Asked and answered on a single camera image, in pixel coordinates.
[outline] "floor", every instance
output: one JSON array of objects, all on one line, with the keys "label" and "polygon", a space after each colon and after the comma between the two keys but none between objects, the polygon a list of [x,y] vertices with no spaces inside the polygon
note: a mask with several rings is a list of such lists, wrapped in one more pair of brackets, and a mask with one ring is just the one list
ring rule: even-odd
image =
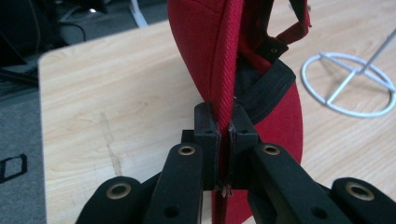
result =
[{"label": "floor", "polygon": [[[77,11],[67,21],[80,26],[87,41],[136,29],[129,4],[128,0],[107,1],[107,14]],[[165,0],[139,4],[148,25],[167,19]],[[59,8],[61,18],[71,7],[60,4]],[[61,28],[69,45],[81,43],[82,34],[77,26]],[[38,59],[39,55],[30,57],[29,66],[35,66]],[[0,132],[0,162],[6,166],[5,177],[21,170],[20,155],[27,158],[25,174],[0,182],[0,223],[46,223],[39,89],[0,81]]]}]

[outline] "wooden table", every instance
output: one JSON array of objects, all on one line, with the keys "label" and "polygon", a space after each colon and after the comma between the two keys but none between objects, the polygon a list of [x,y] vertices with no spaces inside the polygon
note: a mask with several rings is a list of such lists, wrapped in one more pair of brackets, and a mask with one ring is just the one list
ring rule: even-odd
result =
[{"label": "wooden table", "polygon": [[[295,22],[276,2],[270,34]],[[317,103],[299,78],[319,51],[368,59],[394,29],[393,0],[310,1],[313,28],[282,60],[297,74],[304,113],[303,167],[327,187],[354,176],[396,199],[396,111],[354,119]],[[396,81],[396,42],[375,65]],[[158,173],[181,130],[193,128],[202,102],[180,58],[168,22],[101,38],[45,55],[39,63],[48,223],[73,223],[97,187],[116,175],[144,181]],[[315,65],[314,87],[330,93],[341,80]],[[389,94],[364,80],[340,104],[376,109]],[[210,222],[206,200],[204,223]]]}]

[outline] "black fabric trim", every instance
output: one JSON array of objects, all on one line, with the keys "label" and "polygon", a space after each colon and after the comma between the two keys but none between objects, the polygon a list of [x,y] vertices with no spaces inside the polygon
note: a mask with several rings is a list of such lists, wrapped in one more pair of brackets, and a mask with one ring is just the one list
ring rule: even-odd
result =
[{"label": "black fabric trim", "polygon": [[262,75],[246,59],[238,58],[235,103],[244,107],[252,123],[257,124],[273,111],[295,79],[293,71],[280,60]]}]

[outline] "red padded object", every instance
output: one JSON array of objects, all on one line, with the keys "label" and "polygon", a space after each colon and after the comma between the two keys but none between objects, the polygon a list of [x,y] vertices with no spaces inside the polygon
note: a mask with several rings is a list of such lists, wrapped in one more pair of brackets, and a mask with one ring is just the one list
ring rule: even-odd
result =
[{"label": "red padded object", "polygon": [[[262,74],[271,63],[256,53],[267,39],[290,44],[308,32],[306,0],[290,0],[298,21],[288,30],[270,37],[266,27],[273,0],[169,0],[168,16],[180,54],[205,101],[213,107],[222,138],[233,111],[233,88],[238,53]],[[255,124],[262,140],[279,144],[300,161],[303,151],[303,120],[296,85],[273,111]],[[219,175],[225,176],[227,146],[221,146]],[[213,223],[241,223],[251,216],[247,193],[235,190],[232,198],[213,193]]]}]

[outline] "metal wire stand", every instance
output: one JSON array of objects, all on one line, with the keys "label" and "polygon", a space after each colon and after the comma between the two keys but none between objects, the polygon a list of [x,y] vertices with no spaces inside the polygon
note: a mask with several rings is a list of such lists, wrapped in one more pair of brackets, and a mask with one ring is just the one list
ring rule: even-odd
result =
[{"label": "metal wire stand", "polygon": [[[318,55],[309,58],[303,65],[302,73],[301,73],[304,86],[317,101],[339,113],[346,114],[356,118],[376,118],[387,114],[396,104],[396,88],[393,85],[392,81],[388,78],[388,76],[384,72],[382,72],[379,68],[373,65],[373,62],[379,56],[379,54],[385,49],[385,47],[390,43],[390,41],[393,39],[394,36],[396,36],[396,29],[381,45],[381,47],[375,52],[375,54],[371,57],[369,61],[364,61],[363,59],[352,55],[333,53],[333,52],[327,52],[327,53],[320,52]],[[309,64],[313,63],[316,60],[322,60],[322,59],[328,60],[331,63],[334,63],[346,69],[349,72],[349,75],[344,79],[344,81],[339,85],[339,87],[327,99],[320,96],[312,88],[311,84],[308,82],[308,79],[306,78],[306,69],[309,66]],[[351,66],[349,64],[342,62],[340,59],[356,63],[358,66]],[[382,108],[379,111],[367,113],[367,112],[357,112],[357,111],[348,110],[332,103],[334,99],[339,95],[339,93],[343,90],[343,88],[349,83],[349,81],[353,77],[359,75],[363,75],[369,78],[369,80],[374,81],[388,89],[389,103],[384,108]]]}]

